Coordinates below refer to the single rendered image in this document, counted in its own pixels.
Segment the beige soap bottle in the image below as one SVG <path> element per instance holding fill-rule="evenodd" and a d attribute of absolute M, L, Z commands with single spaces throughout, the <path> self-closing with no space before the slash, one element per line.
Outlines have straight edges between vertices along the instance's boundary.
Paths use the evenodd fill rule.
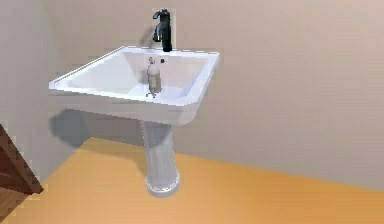
<path fill-rule="evenodd" d="M 160 69 L 156 64 L 156 61 L 153 57 L 149 58 L 149 66 L 147 68 L 147 77 L 148 77 L 148 89 L 149 92 L 147 95 L 151 94 L 153 98 L 156 97 L 158 93 L 161 92 L 161 77 L 160 77 Z"/>

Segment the black sink faucet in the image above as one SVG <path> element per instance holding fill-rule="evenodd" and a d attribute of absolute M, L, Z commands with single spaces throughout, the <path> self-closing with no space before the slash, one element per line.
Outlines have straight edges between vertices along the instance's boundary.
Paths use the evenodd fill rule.
<path fill-rule="evenodd" d="M 167 9 L 162 9 L 161 11 L 155 12 L 152 18 L 160 18 L 160 22 L 155 27 L 153 41 L 161 42 L 163 51 L 170 52 L 172 50 L 170 12 Z"/>

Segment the brown wooden furniture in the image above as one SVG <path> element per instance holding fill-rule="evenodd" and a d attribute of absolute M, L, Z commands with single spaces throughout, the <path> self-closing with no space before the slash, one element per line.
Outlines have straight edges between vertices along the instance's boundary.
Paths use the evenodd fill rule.
<path fill-rule="evenodd" d="M 41 193 L 43 187 L 0 124 L 0 187 L 24 194 Z"/>

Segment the white pedestal sink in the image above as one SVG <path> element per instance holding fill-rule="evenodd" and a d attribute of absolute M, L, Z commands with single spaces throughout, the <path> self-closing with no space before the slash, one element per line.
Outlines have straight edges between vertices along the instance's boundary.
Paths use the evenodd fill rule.
<path fill-rule="evenodd" d="M 161 77 L 162 90 L 155 98 L 147 95 L 150 57 Z M 172 128 L 193 121 L 219 58 L 218 52 L 122 46 L 51 80 L 49 95 L 66 109 L 139 121 L 147 191 L 169 197 L 181 182 Z"/>

